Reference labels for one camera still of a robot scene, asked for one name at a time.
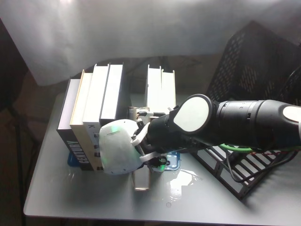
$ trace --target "white tabletop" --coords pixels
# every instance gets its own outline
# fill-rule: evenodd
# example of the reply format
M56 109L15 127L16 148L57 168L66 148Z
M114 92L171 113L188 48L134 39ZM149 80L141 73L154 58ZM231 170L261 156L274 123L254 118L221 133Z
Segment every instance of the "white tabletop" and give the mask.
M138 101L139 95L132 100ZM69 151L55 130L62 102L63 94L49 121L26 198L26 215L300 225L301 155L270 173L244 204L190 154L181 155L179 170L152 174L150 190L138 192L130 174L83 172L67 165Z

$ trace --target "green cable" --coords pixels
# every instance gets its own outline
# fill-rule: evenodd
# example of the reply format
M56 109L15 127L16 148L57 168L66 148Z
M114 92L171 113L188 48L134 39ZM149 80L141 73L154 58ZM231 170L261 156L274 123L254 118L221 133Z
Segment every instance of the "green cable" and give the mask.
M251 148L231 147L231 146L226 145L226 144L221 144L221 145L219 145L219 147L225 148L225 149L227 149L229 151L241 152L241 153L249 153L249 152L253 152L254 151Z

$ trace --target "black basket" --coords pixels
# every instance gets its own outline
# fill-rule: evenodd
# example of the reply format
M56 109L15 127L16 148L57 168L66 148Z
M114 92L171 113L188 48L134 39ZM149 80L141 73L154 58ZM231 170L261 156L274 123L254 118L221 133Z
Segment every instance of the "black basket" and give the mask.
M301 64L301 48L251 22L228 41L207 96L219 102L276 99Z
M251 22L228 41L207 96L219 102L232 98L279 99L296 104L296 97L298 101L301 99L298 92L301 88L300 64L301 48ZM225 151L216 146L192 155L242 200L268 171L244 183L237 183L229 173ZM285 153L274 151L255 155L229 152L233 173L240 179L281 161L285 156Z

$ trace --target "stack of books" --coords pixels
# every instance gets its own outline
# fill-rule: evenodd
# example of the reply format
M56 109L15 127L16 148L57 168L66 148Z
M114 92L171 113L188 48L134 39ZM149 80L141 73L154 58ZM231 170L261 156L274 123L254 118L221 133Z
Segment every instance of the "stack of books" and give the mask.
M107 123L127 118L131 106L123 65L95 65L69 81L57 132L82 170L101 170L98 135Z

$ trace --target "robotic arm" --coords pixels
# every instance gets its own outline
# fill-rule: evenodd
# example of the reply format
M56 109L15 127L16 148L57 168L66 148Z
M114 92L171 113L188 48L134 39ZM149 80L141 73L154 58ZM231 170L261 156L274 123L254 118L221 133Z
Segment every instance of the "robotic arm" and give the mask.
M301 107L283 102L218 103L196 94L146 125L142 120L119 120L103 126L103 169L109 174L128 173L144 164L151 169L171 149L186 153L228 144L265 152L301 146L300 121Z

